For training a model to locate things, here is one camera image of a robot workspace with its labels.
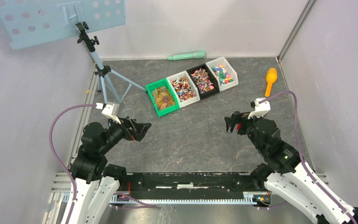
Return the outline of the yellow plastic scoop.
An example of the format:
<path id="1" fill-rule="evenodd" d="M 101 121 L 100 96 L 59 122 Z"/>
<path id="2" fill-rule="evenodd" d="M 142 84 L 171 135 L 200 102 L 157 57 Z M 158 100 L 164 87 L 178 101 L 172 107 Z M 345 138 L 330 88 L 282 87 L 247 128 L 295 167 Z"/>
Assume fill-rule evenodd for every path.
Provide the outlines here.
<path id="1" fill-rule="evenodd" d="M 277 81 L 277 70 L 275 68 L 268 69 L 265 80 L 267 85 L 264 96 L 268 98 L 271 94 L 272 85 Z"/>

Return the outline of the clear plastic jar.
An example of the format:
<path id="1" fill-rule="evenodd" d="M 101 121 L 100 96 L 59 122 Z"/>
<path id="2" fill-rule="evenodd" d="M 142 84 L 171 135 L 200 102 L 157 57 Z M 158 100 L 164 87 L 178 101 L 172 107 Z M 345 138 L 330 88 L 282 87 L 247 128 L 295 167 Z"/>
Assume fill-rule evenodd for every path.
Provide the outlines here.
<path id="1" fill-rule="evenodd" d="M 135 111 L 131 108 L 124 108 L 122 111 L 121 111 L 121 114 L 120 116 L 122 118 L 130 118 L 130 119 L 133 119 L 135 118 Z"/>

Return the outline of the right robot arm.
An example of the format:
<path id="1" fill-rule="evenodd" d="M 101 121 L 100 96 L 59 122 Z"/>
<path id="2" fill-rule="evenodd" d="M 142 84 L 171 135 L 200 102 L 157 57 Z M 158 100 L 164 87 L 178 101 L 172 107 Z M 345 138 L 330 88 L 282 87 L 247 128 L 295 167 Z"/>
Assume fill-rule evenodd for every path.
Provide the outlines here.
<path id="1" fill-rule="evenodd" d="M 273 120 L 248 116 L 234 112 L 224 121 L 228 132 L 237 129 L 246 135 L 265 161 L 251 173 L 255 190 L 276 193 L 314 224 L 358 224 L 358 207 L 345 203 L 320 180 L 299 152 L 281 139 Z"/>

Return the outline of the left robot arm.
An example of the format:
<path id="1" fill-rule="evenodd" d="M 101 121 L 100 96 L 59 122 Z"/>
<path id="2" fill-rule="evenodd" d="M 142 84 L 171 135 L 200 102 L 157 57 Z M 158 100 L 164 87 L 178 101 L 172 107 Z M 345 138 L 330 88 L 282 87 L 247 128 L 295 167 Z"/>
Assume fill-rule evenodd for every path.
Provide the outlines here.
<path id="1" fill-rule="evenodd" d="M 108 165 L 106 154 L 121 140 L 141 141 L 151 123 L 112 116 L 108 127 L 98 122 L 83 129 L 77 157 L 71 165 L 70 196 L 63 224 L 97 224 L 112 196 L 128 184 L 126 168 Z"/>

